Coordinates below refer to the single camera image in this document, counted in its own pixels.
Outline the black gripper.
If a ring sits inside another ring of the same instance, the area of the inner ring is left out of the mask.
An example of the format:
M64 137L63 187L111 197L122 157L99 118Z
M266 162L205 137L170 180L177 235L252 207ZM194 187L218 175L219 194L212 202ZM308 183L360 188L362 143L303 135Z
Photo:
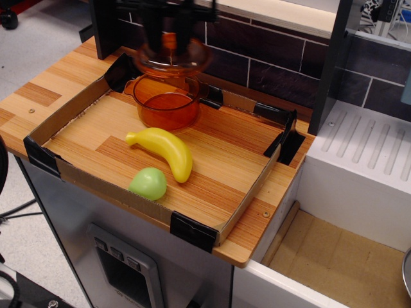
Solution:
M175 20L177 54L183 55L191 40L192 20L215 22L218 19L216 1L203 6L195 1L115 1L117 10L135 13L143 17L143 26L149 48L159 53L162 48L163 18L179 18Z

